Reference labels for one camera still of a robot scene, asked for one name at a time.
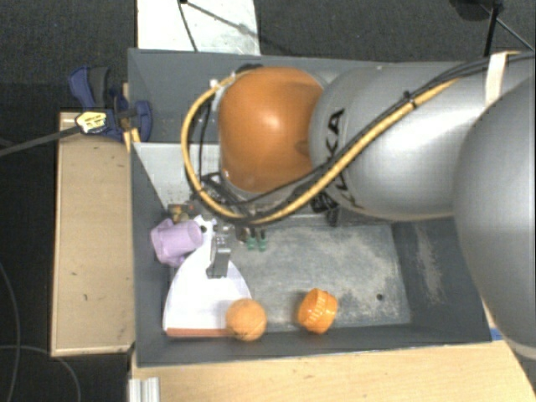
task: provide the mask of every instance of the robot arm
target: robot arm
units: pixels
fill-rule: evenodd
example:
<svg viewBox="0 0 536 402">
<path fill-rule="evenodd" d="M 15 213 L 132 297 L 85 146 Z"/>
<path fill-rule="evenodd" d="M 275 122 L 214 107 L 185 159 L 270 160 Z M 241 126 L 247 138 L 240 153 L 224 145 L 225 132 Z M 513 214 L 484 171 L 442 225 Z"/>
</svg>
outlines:
<svg viewBox="0 0 536 402">
<path fill-rule="evenodd" d="M 242 74 L 219 104 L 220 177 L 232 198 L 263 200 L 249 202 L 245 215 L 209 197 L 188 168 L 187 116 L 188 176 L 236 224 L 284 219 L 320 192 L 376 219 L 453 217 L 497 325 L 518 353 L 536 359 L 533 58 L 510 58 L 492 106 L 487 61 L 387 64 L 330 82 L 299 70 Z M 404 93 L 416 85 L 424 86 Z"/>
</svg>

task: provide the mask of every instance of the purple object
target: purple object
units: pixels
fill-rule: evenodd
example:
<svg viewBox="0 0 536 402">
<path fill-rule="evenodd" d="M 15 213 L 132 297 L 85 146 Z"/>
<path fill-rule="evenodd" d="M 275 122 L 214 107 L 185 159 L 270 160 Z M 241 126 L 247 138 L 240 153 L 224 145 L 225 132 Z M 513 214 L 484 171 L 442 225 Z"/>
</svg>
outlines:
<svg viewBox="0 0 536 402">
<path fill-rule="evenodd" d="M 173 224 L 171 219 L 165 219 L 151 230 L 151 240 L 158 260 L 163 264 L 179 266 L 184 255 L 201 246 L 203 232 L 192 220 Z"/>
</svg>

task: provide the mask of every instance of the yellow label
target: yellow label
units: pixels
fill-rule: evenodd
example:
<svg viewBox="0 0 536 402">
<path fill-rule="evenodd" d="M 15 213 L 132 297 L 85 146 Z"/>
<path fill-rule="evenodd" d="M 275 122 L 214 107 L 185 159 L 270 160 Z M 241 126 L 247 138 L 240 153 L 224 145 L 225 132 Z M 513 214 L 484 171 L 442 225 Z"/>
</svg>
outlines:
<svg viewBox="0 0 536 402">
<path fill-rule="evenodd" d="M 97 133 L 106 128 L 106 113 L 100 111 L 87 111 L 76 118 L 76 124 L 86 134 Z"/>
</svg>

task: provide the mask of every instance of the wooden table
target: wooden table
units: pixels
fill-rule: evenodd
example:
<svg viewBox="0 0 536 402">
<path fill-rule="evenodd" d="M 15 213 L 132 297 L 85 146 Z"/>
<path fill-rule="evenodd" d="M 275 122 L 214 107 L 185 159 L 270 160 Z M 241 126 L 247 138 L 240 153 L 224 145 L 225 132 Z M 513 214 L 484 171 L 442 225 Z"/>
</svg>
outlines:
<svg viewBox="0 0 536 402">
<path fill-rule="evenodd" d="M 63 114 L 61 126 L 73 124 Z M 59 144 L 51 351 L 125 352 L 134 341 L 128 156 L 102 137 Z M 138 368 L 179 400 L 535 401 L 503 341 L 315 358 Z"/>
</svg>

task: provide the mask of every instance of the yellow cable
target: yellow cable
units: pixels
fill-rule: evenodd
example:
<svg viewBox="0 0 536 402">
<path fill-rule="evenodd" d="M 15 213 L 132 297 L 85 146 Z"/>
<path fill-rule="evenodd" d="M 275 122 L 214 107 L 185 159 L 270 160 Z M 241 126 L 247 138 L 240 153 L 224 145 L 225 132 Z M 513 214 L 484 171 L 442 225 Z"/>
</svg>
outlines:
<svg viewBox="0 0 536 402">
<path fill-rule="evenodd" d="M 195 115 L 197 114 L 199 110 L 199 107 L 201 107 L 203 103 L 206 100 L 208 100 L 212 95 L 214 95 L 218 90 L 234 82 L 241 75 L 243 74 L 231 75 L 221 80 L 217 85 L 215 85 L 214 87 L 207 90 L 204 94 L 202 94 L 192 104 L 192 107 L 190 107 L 190 110 L 188 111 L 188 113 L 186 114 L 184 118 L 183 128 L 181 130 L 181 149 L 183 151 L 184 167 L 186 168 L 186 174 L 188 175 L 188 178 L 190 179 L 190 182 L 192 183 L 193 188 L 196 190 L 196 192 L 198 192 L 199 196 L 204 200 L 204 202 L 209 207 L 219 212 L 223 216 L 227 216 L 230 218 L 244 218 L 245 216 L 243 214 L 237 214 L 234 211 L 222 206 L 204 190 L 203 186 L 201 185 L 201 182 L 198 180 L 197 176 L 195 175 L 195 171 L 193 170 L 193 165 L 190 160 L 190 153 L 188 150 L 188 131 L 190 129 L 190 124 L 192 123 L 192 120 L 194 119 Z"/>
<path fill-rule="evenodd" d="M 190 124 L 195 117 L 199 107 L 208 100 L 217 90 L 223 88 L 224 86 L 235 81 L 240 75 L 230 76 L 223 79 L 219 84 L 207 90 L 202 94 L 192 105 L 188 114 L 184 118 L 183 129 L 181 130 L 181 148 L 183 151 L 184 165 L 186 167 L 186 173 L 188 178 L 192 182 L 193 187 L 198 192 L 199 196 L 205 201 L 205 203 L 212 208 L 214 211 L 230 217 L 230 218 L 245 218 L 243 214 L 237 214 L 234 211 L 227 209 L 222 204 L 215 201 L 206 191 L 204 191 L 201 182 L 198 180 L 195 171 L 193 170 L 192 163 L 190 161 L 190 156 L 188 152 L 188 131 Z M 423 92 L 422 94 L 415 97 L 413 102 L 406 103 L 401 106 L 399 109 L 386 116 L 382 121 L 380 121 L 376 126 L 370 129 L 363 137 L 361 137 L 353 146 L 331 167 L 326 174 L 324 174 L 315 184 L 313 184 L 305 193 L 300 197 L 289 203 L 284 209 L 275 212 L 269 216 L 266 216 L 261 219 L 253 220 L 253 224 L 267 224 L 274 220 L 278 220 L 288 216 L 289 214 L 294 213 L 305 204 L 307 204 L 315 195 L 320 193 L 329 183 L 331 183 L 343 170 L 349 165 L 355 157 L 361 153 L 365 147 L 367 147 L 374 139 L 379 137 L 382 133 L 387 131 L 392 125 L 398 122 L 400 119 L 411 113 L 414 110 L 414 103 L 416 106 L 421 106 L 426 103 L 428 100 L 432 99 L 443 90 L 451 86 L 457 79 L 449 80 L 443 84 L 440 84 L 430 90 Z"/>
</svg>

